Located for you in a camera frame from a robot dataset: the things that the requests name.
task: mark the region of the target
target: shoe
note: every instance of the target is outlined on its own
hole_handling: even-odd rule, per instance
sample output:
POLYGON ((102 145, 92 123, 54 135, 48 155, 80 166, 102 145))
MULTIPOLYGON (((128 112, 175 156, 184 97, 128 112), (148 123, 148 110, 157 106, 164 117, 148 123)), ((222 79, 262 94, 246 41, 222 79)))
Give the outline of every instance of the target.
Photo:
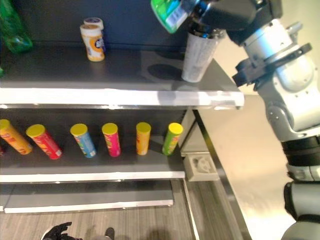
POLYGON ((109 237, 111 240, 115 240, 115 230, 112 227, 108 227, 104 235, 109 237))

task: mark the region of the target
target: white jar lid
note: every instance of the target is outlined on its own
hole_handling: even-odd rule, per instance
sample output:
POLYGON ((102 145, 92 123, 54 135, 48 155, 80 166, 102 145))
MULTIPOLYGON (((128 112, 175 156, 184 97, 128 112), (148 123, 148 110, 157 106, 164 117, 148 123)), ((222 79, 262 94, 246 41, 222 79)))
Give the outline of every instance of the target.
POLYGON ((98 18, 98 17, 88 17, 85 20, 83 20, 83 23, 97 25, 101 30, 104 29, 104 22, 102 21, 101 18, 98 18))
POLYGON ((82 35, 87 35, 92 37, 101 35, 100 27, 93 24, 82 24, 80 26, 80 31, 82 35))

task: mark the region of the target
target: orange chip can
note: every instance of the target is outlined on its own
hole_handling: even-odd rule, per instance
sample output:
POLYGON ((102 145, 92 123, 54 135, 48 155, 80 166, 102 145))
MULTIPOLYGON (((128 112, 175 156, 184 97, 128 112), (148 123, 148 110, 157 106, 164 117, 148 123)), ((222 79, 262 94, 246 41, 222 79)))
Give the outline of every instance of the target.
POLYGON ((62 151, 50 134, 47 132, 45 126, 35 124, 26 130, 26 134, 49 156, 50 159, 56 160, 62 156, 62 151))
POLYGON ((32 146, 20 133, 15 130, 7 119, 0 119, 0 136, 20 154, 31 153, 32 146))

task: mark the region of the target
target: blue chip can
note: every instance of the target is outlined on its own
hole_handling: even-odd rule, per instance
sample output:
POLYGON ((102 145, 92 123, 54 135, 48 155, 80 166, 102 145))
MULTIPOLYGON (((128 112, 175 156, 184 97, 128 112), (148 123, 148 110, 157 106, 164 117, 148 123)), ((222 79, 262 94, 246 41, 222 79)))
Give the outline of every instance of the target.
POLYGON ((71 127, 70 133, 73 135, 75 141, 78 143, 86 158, 92 158, 97 151, 88 132, 88 128, 83 123, 75 124, 71 127))

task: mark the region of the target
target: dark wall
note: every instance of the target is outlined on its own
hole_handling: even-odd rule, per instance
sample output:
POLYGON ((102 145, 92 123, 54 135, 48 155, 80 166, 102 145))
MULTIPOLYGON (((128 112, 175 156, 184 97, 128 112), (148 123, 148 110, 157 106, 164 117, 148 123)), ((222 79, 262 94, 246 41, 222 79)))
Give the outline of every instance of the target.
POLYGON ((13 0, 13 4, 32 40, 42 45, 79 45, 83 19, 99 17, 109 48, 179 51, 186 46, 189 21, 169 34, 150 0, 13 0))

